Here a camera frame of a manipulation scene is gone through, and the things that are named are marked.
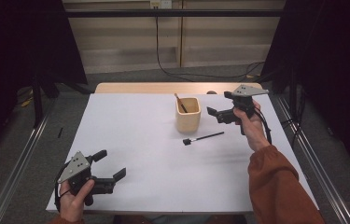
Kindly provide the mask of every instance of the human hand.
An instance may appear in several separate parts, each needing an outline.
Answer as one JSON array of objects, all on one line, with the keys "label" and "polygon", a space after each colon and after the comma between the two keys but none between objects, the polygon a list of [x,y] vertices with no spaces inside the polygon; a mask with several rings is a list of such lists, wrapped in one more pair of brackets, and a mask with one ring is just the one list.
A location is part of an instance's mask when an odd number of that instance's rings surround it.
[{"label": "human hand", "polygon": [[67,180],[61,184],[61,218],[69,222],[77,222],[82,219],[84,199],[91,192],[94,184],[93,179],[88,180],[76,196],[70,193],[70,185]]},{"label": "human hand", "polygon": [[[259,103],[257,103],[254,100],[253,104],[258,110],[261,108]],[[254,151],[258,151],[270,145],[270,143],[264,135],[262,121],[259,118],[259,116],[253,114],[251,118],[248,118],[246,112],[236,107],[233,109],[233,114],[239,119],[241,119],[242,127],[244,128],[245,136],[251,149],[253,149]]]}]

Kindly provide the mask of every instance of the orange sleeve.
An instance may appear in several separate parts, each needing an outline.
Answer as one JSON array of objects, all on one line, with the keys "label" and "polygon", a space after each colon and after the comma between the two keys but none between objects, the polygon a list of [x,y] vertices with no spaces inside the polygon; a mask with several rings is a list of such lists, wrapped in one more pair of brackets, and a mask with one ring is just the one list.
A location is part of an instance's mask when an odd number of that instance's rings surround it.
[{"label": "orange sleeve", "polygon": [[248,173],[250,199],[259,224],[324,223],[297,171],[276,147],[255,152]]},{"label": "orange sleeve", "polygon": [[84,219],[77,222],[69,222],[64,218],[61,218],[60,215],[56,216],[49,224],[85,224]]}]

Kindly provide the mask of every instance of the wooden stick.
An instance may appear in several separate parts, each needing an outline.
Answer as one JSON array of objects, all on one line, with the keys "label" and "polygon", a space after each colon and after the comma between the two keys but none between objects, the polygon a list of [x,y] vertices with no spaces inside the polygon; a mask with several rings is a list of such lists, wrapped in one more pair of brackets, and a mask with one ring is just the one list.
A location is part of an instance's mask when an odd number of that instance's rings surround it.
[{"label": "wooden stick", "polygon": [[180,103],[181,108],[183,108],[184,112],[187,112],[187,109],[184,107],[183,103],[181,102],[180,98],[178,98],[177,93],[175,93],[175,98],[177,98],[177,101]]}]

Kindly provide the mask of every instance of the white table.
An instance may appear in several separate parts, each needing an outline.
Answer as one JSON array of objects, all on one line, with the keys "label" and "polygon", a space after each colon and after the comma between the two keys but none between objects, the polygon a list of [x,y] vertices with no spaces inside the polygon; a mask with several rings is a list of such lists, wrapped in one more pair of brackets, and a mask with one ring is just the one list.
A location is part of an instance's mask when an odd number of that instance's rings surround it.
[{"label": "white table", "polygon": [[[180,94],[200,100],[199,130],[175,128],[172,94],[95,93],[77,131],[67,160],[106,149],[108,156],[92,165],[92,174],[111,177],[127,168],[113,194],[95,195],[85,209],[114,214],[228,214],[251,212],[247,166],[252,150],[239,126],[218,124],[206,107],[232,108],[223,95]],[[272,129],[273,144],[300,174],[300,182],[315,201],[267,95],[255,96]],[[225,132],[184,146],[184,138]],[[56,211],[53,196],[47,210]]]}]

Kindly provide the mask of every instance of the aluminum rail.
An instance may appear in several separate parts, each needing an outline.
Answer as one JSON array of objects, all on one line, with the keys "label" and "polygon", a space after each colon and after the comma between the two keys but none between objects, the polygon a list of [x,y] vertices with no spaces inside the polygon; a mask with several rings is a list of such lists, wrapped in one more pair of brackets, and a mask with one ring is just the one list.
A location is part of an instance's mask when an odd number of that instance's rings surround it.
[{"label": "aluminum rail", "polygon": [[[282,97],[278,98],[278,103],[281,106],[281,109],[283,113],[286,116],[286,119],[291,119],[291,115],[289,113],[289,106],[285,99]],[[312,169],[314,170],[314,173],[316,175],[316,178],[324,190],[327,198],[329,199],[329,202],[334,209],[338,219],[342,224],[349,224],[350,223],[350,212],[348,208],[346,207],[346,204],[341,197],[338,190],[334,187],[331,180],[329,179],[329,176],[327,175],[325,169],[323,168],[322,164],[320,163],[318,157],[315,154],[314,149],[312,148],[311,144],[309,143],[308,139],[306,138],[305,133],[301,128],[297,131],[297,125],[295,123],[290,124],[291,130],[294,132],[294,134],[297,132],[298,134],[298,142],[301,146],[302,152],[304,153],[306,159],[311,164]]]},{"label": "aluminum rail", "polygon": [[103,17],[281,17],[282,9],[67,9],[68,18]]},{"label": "aluminum rail", "polygon": [[7,207],[12,199],[12,196],[15,193],[15,190],[21,180],[21,177],[26,169],[26,166],[29,163],[29,160],[32,157],[33,151],[35,150],[35,146],[37,145],[38,139],[40,138],[44,128],[46,127],[47,120],[52,110],[54,103],[56,100],[51,100],[49,106],[46,110],[46,115],[41,120],[40,124],[32,130],[32,133],[27,141],[23,151],[18,158],[18,161],[12,170],[9,178],[7,179],[6,184],[4,185],[2,191],[0,192],[0,222],[3,218],[4,213],[7,210]]}]

